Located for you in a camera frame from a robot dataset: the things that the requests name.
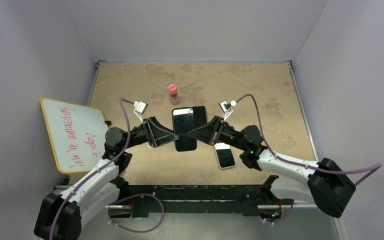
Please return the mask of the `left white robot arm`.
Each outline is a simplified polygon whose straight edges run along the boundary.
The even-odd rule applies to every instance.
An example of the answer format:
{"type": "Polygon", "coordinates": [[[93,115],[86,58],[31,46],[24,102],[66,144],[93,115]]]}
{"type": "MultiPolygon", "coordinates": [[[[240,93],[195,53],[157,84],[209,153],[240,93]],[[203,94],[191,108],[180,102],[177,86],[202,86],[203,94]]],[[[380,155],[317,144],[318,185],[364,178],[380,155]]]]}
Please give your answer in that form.
{"type": "Polygon", "coordinates": [[[155,117],[127,131],[111,127],[105,133],[105,152],[98,164],[76,184],[43,199],[34,235],[43,240],[78,239],[87,222],[107,205],[122,205],[138,196],[130,193],[129,183],[120,176],[133,156],[126,149],[144,143],[157,148],[178,139],[155,117]]]}

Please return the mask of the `beige cased smartphone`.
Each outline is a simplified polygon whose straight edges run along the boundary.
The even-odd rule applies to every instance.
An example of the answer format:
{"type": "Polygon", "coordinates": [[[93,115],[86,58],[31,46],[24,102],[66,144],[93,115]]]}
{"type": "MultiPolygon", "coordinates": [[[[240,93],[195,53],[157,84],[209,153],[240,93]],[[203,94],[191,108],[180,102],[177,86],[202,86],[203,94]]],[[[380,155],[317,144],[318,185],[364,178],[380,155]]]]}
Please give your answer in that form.
{"type": "Polygon", "coordinates": [[[214,150],[221,169],[230,169],[236,166],[235,157],[230,145],[219,142],[214,145],[214,150]]]}

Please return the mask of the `purple edged smartphone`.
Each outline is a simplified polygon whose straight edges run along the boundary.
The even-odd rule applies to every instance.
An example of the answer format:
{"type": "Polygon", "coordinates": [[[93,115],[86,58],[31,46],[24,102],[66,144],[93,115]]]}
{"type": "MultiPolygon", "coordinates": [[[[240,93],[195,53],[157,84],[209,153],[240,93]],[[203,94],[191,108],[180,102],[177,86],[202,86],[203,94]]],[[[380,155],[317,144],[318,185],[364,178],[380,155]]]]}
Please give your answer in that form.
{"type": "Polygon", "coordinates": [[[205,106],[193,106],[192,110],[195,128],[204,126],[208,123],[207,109],[205,106]]]}

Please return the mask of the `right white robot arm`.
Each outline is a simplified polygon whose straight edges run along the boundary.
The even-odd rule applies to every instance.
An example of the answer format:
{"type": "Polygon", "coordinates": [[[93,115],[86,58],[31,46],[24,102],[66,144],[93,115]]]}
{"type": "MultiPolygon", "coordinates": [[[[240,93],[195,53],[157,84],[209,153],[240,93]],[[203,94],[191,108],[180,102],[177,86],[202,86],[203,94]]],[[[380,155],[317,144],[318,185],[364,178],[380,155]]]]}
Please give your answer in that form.
{"type": "Polygon", "coordinates": [[[261,189],[260,196],[268,204],[278,199],[291,199],[315,204],[325,214],[339,218],[356,191],[355,184],[331,159],[321,162],[271,153],[262,144],[264,138],[256,125],[235,130],[221,117],[187,133],[197,141],[213,146],[224,143],[242,150],[242,163],[258,171],[279,174],[272,184],[261,189]]]}

